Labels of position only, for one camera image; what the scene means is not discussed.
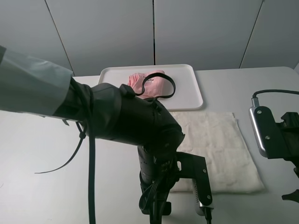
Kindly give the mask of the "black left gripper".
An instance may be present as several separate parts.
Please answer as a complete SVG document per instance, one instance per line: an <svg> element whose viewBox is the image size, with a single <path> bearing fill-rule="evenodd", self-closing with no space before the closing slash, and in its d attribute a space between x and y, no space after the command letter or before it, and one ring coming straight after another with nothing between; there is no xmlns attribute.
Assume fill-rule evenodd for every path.
<svg viewBox="0 0 299 224"><path fill-rule="evenodd" d="M174 158L165 163L158 163L142 146L137 147L140 163L140 186L142 195L139 209L149 215L150 224L161 224L162 216L171 214L171 203L167 201L170 189L179 180L176 153Z"/></svg>

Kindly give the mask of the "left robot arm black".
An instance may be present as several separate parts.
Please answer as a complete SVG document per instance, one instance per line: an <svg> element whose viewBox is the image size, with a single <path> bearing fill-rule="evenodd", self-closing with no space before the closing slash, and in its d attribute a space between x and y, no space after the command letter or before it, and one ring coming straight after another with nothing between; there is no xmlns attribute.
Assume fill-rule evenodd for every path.
<svg viewBox="0 0 299 224"><path fill-rule="evenodd" d="M0 49L0 108L76 122L89 138L88 209L95 223L95 140L137 146L142 195L139 208L152 224L171 213L167 197L176 179L182 128L157 98L141 99L128 85L78 83L72 71Z"/></svg>

